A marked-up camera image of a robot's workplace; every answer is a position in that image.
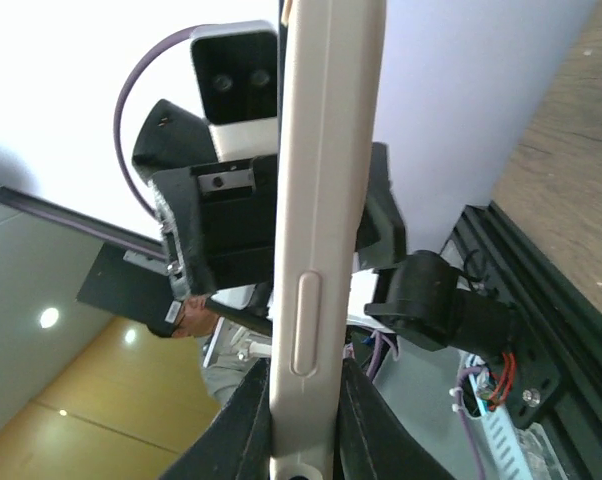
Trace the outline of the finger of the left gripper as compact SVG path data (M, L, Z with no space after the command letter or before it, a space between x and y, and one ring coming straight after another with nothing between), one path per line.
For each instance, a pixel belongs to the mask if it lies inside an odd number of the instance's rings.
M407 255L405 224L392 194L388 145L372 144L368 187L356 249L360 265L394 265Z

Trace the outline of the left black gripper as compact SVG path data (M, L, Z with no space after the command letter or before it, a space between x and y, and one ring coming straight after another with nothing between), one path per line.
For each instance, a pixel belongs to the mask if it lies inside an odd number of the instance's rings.
M274 155L151 177L175 295L214 294L272 279L277 180Z

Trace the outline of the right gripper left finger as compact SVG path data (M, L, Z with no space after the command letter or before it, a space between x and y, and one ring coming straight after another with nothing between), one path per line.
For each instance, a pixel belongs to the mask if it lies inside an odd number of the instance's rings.
M257 361L204 434L160 475L167 480L269 477L270 362Z

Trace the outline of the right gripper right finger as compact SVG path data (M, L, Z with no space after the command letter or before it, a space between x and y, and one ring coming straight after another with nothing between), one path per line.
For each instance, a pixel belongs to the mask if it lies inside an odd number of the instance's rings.
M343 361L335 438L336 479L449 480L400 423L359 365Z

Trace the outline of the beige phone case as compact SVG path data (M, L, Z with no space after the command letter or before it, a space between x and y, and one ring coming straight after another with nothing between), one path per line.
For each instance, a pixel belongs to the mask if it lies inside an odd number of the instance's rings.
M282 20L269 470L329 479L386 5L288 1Z

